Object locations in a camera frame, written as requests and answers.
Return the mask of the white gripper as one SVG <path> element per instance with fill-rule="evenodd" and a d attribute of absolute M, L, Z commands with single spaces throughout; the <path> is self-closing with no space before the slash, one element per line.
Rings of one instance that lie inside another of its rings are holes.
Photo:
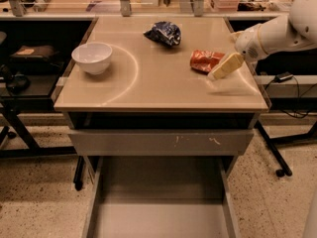
<path fill-rule="evenodd" d="M 255 62 L 267 58 L 260 40 L 260 29 L 261 24 L 256 24 L 245 31 L 233 32 L 230 38 L 235 43 L 237 53 L 225 54 L 207 77 L 212 81 L 218 80 L 240 68 L 245 60 Z"/>

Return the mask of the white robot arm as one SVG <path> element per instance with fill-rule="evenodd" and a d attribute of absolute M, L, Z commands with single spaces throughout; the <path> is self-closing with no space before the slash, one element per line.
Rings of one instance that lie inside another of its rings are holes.
<path fill-rule="evenodd" d="M 264 59 L 314 49 L 316 3 L 294 0 L 287 15 L 244 31 L 238 50 L 254 48 Z M 316 129 L 278 138 L 257 130 L 230 177 L 242 238 L 317 238 Z"/>

